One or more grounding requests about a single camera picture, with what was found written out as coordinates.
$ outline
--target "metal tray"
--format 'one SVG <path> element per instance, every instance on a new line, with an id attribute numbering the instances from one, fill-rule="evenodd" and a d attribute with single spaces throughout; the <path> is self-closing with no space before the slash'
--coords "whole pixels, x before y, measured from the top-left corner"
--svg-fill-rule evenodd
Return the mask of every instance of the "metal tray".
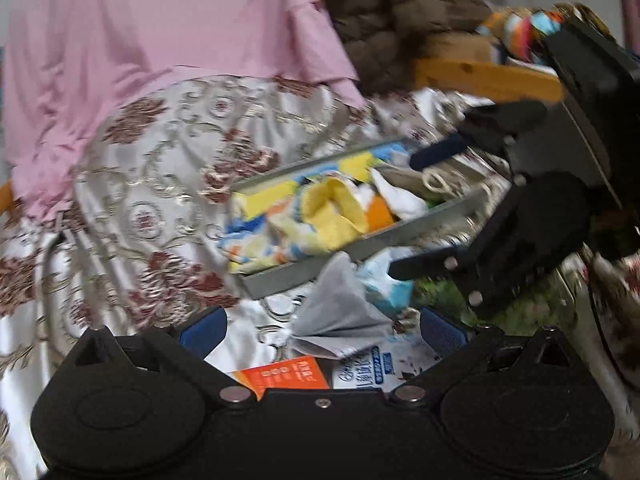
<path id="1" fill-rule="evenodd" d="M 386 247 L 407 244 L 421 234 L 437 229 L 461 216 L 473 215 L 486 204 L 487 199 L 484 190 L 476 189 L 467 196 L 449 200 L 430 209 L 425 216 L 397 222 L 393 227 L 356 240 L 341 250 L 346 252 L 354 262 L 365 260 Z M 256 274 L 239 275 L 238 279 L 252 300 L 259 300 L 316 279 L 332 256 L 332 254 L 311 256 L 299 262 L 273 267 Z"/>
<path id="2" fill-rule="evenodd" d="M 377 140 L 375 142 L 364 143 L 360 144 L 357 148 L 344 150 L 343 152 L 334 153 L 333 155 L 324 156 L 321 158 L 310 158 L 309 160 L 303 160 L 301 162 L 289 164 L 288 166 L 277 168 L 276 170 L 271 170 L 267 173 L 262 173 L 256 176 L 252 176 L 251 178 L 241 180 L 237 184 L 233 184 L 231 186 L 231 193 L 257 192 L 265 187 L 274 186 L 275 184 L 279 184 L 280 182 L 286 180 L 292 180 L 297 176 L 300 176 L 300 174 L 308 173 L 309 171 L 313 170 L 313 168 L 322 168 L 323 166 L 326 166 L 331 162 L 338 162 L 339 160 L 348 158 L 352 155 L 368 152 L 373 148 L 379 148 L 381 146 L 386 146 L 387 144 L 395 144 L 396 142 L 402 144 L 410 153 L 420 149 L 419 142 L 413 139 L 408 139 L 407 137 L 395 137 L 392 139 Z"/>

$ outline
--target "yellow cloth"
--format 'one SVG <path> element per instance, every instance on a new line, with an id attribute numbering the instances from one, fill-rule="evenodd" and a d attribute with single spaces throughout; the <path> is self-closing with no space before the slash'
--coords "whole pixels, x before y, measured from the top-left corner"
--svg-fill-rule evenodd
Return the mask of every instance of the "yellow cloth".
<path id="1" fill-rule="evenodd" d="M 234 193 L 234 205 L 242 211 L 242 219 L 252 220 L 265 214 L 269 208 L 280 200 L 294 196 L 298 190 L 295 180 L 287 180 L 253 194 Z"/>
<path id="2" fill-rule="evenodd" d="M 338 162 L 338 169 L 341 173 L 347 174 L 360 182 L 371 182 L 369 168 L 376 161 L 376 157 L 369 152 L 359 153 Z"/>
<path id="3" fill-rule="evenodd" d="M 336 251 L 368 231 L 367 215 L 338 178 L 306 186 L 300 197 L 300 216 L 318 233 L 329 251 Z"/>

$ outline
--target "pink blanket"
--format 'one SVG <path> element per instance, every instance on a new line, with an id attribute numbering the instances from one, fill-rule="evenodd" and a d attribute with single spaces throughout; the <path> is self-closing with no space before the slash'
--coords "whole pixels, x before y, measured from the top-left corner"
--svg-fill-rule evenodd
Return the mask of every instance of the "pink blanket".
<path id="1" fill-rule="evenodd" d="M 319 0 L 15 0 L 4 126 L 14 195 L 52 220 L 72 169 L 108 115 L 185 78 L 229 74 L 328 82 L 364 101 Z"/>

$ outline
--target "brown quilted jacket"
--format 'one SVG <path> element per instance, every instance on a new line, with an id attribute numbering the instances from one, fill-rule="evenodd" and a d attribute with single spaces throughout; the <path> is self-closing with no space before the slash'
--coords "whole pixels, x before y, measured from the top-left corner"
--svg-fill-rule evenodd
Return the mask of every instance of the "brown quilted jacket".
<path id="1" fill-rule="evenodd" d="M 490 14 L 482 0 L 327 0 L 364 95 L 413 89 L 412 61 L 432 34 L 473 31 Z"/>

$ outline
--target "screw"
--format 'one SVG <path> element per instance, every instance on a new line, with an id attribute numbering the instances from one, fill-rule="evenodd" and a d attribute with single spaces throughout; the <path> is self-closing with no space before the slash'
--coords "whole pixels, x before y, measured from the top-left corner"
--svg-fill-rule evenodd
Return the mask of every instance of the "screw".
<path id="1" fill-rule="evenodd" d="M 397 399 L 405 400 L 406 402 L 418 402 L 422 400 L 427 394 L 420 386 L 411 386 L 410 384 L 400 386 L 394 395 Z"/>
<path id="2" fill-rule="evenodd" d="M 482 294 L 479 290 L 474 290 L 469 295 L 469 305 L 471 306 L 480 306 L 482 305 Z"/>
<path id="3" fill-rule="evenodd" d="M 244 386 L 227 386 L 220 390 L 220 398 L 226 400 L 226 402 L 232 402 L 238 404 L 244 402 L 251 397 L 251 390 Z"/>
<path id="4" fill-rule="evenodd" d="M 444 268 L 447 270 L 456 270 L 458 268 L 458 261 L 453 256 L 450 256 L 444 260 Z"/>
<path id="5" fill-rule="evenodd" d="M 522 174 L 517 174 L 513 177 L 513 183 L 518 187 L 524 187 L 527 185 L 527 177 Z"/>
<path id="6" fill-rule="evenodd" d="M 318 408 L 327 409 L 331 405 L 331 401 L 329 399 L 316 399 L 316 406 Z"/>

